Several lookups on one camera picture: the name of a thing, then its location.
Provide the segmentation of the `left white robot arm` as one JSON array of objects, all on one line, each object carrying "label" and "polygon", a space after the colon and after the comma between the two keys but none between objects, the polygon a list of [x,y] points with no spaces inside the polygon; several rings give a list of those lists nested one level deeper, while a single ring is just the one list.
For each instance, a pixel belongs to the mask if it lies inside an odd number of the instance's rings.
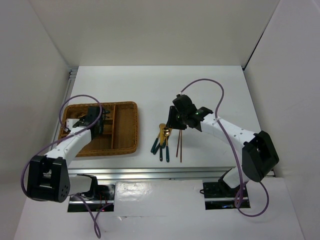
[{"label": "left white robot arm", "polygon": [[68,166],[95,137],[102,135],[109,110],[90,106],[81,118],[70,119],[69,134],[44,155],[35,155],[28,164],[28,198],[62,203],[68,196],[83,195],[93,200],[99,195],[98,180],[88,174],[69,176]]}]

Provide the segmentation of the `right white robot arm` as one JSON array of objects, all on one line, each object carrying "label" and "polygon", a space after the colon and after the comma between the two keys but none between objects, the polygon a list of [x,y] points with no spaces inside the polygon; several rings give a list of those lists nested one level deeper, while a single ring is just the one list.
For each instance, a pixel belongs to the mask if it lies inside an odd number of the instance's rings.
[{"label": "right white robot arm", "polygon": [[240,168],[228,170],[218,180],[218,190],[230,196],[241,183],[259,183],[279,163],[270,135],[255,133],[219,117],[206,107],[197,108],[185,94],[179,94],[169,108],[168,127],[175,130],[196,129],[229,144],[237,154]]}]

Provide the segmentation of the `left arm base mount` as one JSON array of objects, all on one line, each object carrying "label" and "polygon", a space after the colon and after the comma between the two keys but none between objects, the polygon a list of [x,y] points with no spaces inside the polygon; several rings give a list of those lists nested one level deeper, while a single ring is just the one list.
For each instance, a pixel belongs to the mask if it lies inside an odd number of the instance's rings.
[{"label": "left arm base mount", "polygon": [[69,213],[113,212],[116,184],[99,184],[94,175],[77,174],[69,177]]}]

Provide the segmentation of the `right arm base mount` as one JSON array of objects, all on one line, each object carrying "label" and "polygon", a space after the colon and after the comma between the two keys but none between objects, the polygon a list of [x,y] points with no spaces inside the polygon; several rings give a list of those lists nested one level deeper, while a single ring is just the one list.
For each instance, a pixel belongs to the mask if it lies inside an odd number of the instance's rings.
[{"label": "right arm base mount", "polygon": [[236,209],[235,198],[240,186],[230,188],[217,178],[204,178],[199,193],[204,196],[206,210]]}]

